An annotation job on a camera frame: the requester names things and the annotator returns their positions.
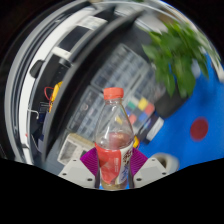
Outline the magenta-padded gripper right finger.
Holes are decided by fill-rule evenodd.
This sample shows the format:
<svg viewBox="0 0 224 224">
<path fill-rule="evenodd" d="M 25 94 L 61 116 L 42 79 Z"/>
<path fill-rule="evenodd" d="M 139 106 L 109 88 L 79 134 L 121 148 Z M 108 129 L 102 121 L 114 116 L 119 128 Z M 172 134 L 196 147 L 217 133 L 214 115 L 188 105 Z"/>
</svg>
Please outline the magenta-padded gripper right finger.
<svg viewBox="0 0 224 224">
<path fill-rule="evenodd" d="M 167 174 L 168 172 L 158 159 L 147 158 L 139 150 L 133 149 L 128 174 L 130 189 L 143 187 Z"/>
</svg>

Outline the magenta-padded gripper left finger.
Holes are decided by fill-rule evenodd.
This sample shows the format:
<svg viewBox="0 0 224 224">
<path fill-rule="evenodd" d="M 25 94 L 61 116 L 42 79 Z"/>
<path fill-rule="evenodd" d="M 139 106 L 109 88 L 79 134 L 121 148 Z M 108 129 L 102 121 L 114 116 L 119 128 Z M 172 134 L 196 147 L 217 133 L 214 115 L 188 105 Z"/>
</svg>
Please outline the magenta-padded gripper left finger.
<svg viewBox="0 0 224 224">
<path fill-rule="evenodd" d="M 86 152 L 79 159 L 72 159 L 59 173 L 59 177 L 84 188 L 100 186 L 100 168 L 95 148 Z"/>
</svg>

